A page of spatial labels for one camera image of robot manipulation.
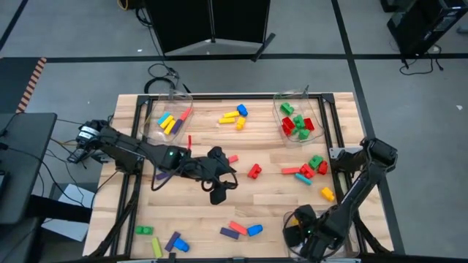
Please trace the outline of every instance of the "concrete floor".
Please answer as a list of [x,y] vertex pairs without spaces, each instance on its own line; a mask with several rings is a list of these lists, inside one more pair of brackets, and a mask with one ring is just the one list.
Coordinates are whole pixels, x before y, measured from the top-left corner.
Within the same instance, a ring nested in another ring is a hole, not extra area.
[[[0,34],[20,0],[0,2]],[[390,17],[377,0],[339,0],[354,54],[396,53],[386,29]],[[468,16],[459,24],[468,23]],[[438,44],[444,53],[468,53],[468,36],[454,26]],[[328,0],[272,0],[268,30],[277,38],[267,53],[335,53],[344,48]],[[245,47],[202,47],[189,54],[250,53]],[[148,30],[133,12],[114,1],[29,0],[0,57],[48,58],[155,56]],[[399,150],[397,169],[388,181],[407,254],[468,258],[465,237],[468,187],[463,150],[468,147],[466,104],[468,60],[441,60],[445,71],[405,77],[399,60],[356,61],[376,135]],[[47,64],[27,111],[55,112],[83,122],[106,118],[119,94],[138,94],[150,79],[151,62]],[[168,62],[193,92],[283,91],[311,85],[311,91],[354,91],[346,60],[260,60]],[[423,60],[411,70],[428,69]],[[459,110],[456,105],[464,107]],[[77,127],[57,123],[58,140],[76,136]],[[65,156],[60,148],[50,148]],[[53,174],[69,183],[65,167],[52,159]],[[97,183],[100,166],[70,166],[79,183]],[[51,182],[45,178],[47,190]],[[40,183],[35,191],[40,191]],[[44,262],[80,255],[82,244],[46,246]]]

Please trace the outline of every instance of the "purple block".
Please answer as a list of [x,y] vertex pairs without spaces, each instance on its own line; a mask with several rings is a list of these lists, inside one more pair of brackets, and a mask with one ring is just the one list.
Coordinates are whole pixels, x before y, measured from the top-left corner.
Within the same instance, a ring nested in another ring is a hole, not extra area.
[[236,231],[233,231],[231,229],[227,229],[227,228],[224,228],[222,227],[221,228],[221,231],[219,232],[220,234],[223,234],[225,236],[228,236],[228,237],[232,237],[234,239],[238,239],[239,238],[239,233],[236,232]]
[[181,236],[181,233],[179,232],[174,232],[173,236],[170,237],[169,242],[167,242],[167,245],[164,247],[164,249],[167,252],[170,252],[173,247],[174,247],[174,242]]
[[178,119],[175,124],[173,129],[170,130],[171,133],[177,134],[178,130],[181,128],[183,121],[181,119]]
[[164,178],[169,177],[169,174],[166,172],[161,172],[160,174],[156,175],[156,180],[162,180]]

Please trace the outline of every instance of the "green block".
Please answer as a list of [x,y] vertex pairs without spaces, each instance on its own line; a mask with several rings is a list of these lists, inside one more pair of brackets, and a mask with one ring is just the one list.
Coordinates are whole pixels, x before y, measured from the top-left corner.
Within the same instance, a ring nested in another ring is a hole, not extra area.
[[153,227],[152,226],[137,226],[135,228],[135,233],[137,235],[152,235]]
[[310,131],[308,129],[301,129],[299,131],[299,139],[306,140],[309,134],[310,134]]
[[288,102],[282,103],[279,109],[287,116],[291,116],[291,114],[294,112],[294,108],[291,107]]
[[322,161],[323,161],[323,157],[314,156],[314,157],[312,157],[312,159],[310,159],[309,165],[310,165],[310,167],[312,167],[312,169],[316,169],[317,167],[319,167],[319,165],[320,165],[320,163]]
[[304,119],[302,119],[301,114],[295,116],[292,120],[294,121],[295,126],[298,127],[299,129],[306,128],[306,124],[304,123]]

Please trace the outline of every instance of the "wooden table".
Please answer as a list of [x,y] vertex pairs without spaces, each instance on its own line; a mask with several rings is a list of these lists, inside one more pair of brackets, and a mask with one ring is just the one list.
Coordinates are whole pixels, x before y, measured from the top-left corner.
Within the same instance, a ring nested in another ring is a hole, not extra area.
[[[353,94],[335,93],[334,96],[345,144],[347,147],[356,146],[363,138],[363,130]],[[120,95],[117,101],[113,127],[128,135],[132,130],[136,99],[137,95]],[[217,124],[223,113],[235,110],[240,103],[249,109],[243,131],[236,131],[234,124]],[[317,103],[312,103],[312,107],[320,119]],[[315,154],[328,161],[328,155],[324,137],[298,148],[285,148],[272,109],[270,99],[194,100],[194,115],[186,130],[186,134],[192,136],[192,155],[203,156],[215,145],[221,146],[227,156],[237,154],[239,161],[232,167],[238,171],[239,187],[228,191],[227,200],[217,206],[210,204],[208,193],[201,190],[199,183],[188,179],[174,177],[161,190],[153,192],[150,189],[153,167],[146,161],[136,225],[153,226],[154,235],[162,247],[174,231],[180,232],[190,244],[190,251],[183,253],[176,249],[178,258],[286,257],[287,248],[282,237],[283,215],[305,204],[311,204],[315,210],[326,210],[334,202],[321,197],[320,189],[333,189],[333,183],[329,173],[316,175],[312,186],[303,184],[292,175],[281,175],[283,167],[299,167]],[[336,145],[331,117],[328,122]],[[186,136],[180,145],[187,145]],[[253,164],[259,164],[263,169],[256,180],[246,176]],[[114,173],[114,168],[114,164],[103,167],[99,184]],[[97,194],[83,255],[96,249],[114,224],[121,184],[122,177],[116,175]],[[360,213],[377,239],[392,249],[377,188],[361,205]],[[221,227],[227,227],[230,221],[244,226],[262,224],[264,230],[258,236],[241,236],[236,241],[219,233]],[[119,253],[123,253],[125,237],[125,233],[121,233]],[[135,235],[132,258],[153,257],[151,236]]]

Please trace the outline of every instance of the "gray floor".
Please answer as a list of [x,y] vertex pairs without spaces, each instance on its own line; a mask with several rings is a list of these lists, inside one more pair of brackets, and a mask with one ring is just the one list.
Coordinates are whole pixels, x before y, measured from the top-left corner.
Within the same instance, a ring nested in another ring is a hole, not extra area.
[[[0,3],[0,32],[18,0]],[[353,53],[396,53],[385,14],[377,0],[339,0]],[[468,23],[468,16],[460,23]],[[454,26],[440,41],[444,53],[468,52],[468,36]],[[268,31],[277,37],[267,53],[344,53],[333,8],[328,0],[273,0]],[[241,45],[201,45],[186,54],[253,53]],[[29,0],[0,56],[153,56],[148,30],[133,12],[114,1]],[[399,149],[389,178],[406,252],[468,258],[465,219],[468,206],[467,148],[468,60],[441,60],[445,71],[405,77],[394,61],[356,61],[378,137]],[[260,60],[169,62],[193,92],[283,91],[311,85],[312,91],[354,91],[345,60]],[[143,92],[150,62],[47,64],[28,112],[55,112],[63,119],[106,118],[119,94]],[[411,70],[426,70],[419,61]],[[458,110],[456,105],[464,107]],[[72,139],[77,127],[57,123],[57,140]],[[50,149],[60,156],[57,145]],[[62,163],[47,158],[60,183],[69,183]],[[79,183],[96,183],[100,166],[70,166]],[[46,189],[50,189],[50,178]],[[40,191],[40,183],[35,191]],[[79,255],[82,244],[47,246],[44,262]]]

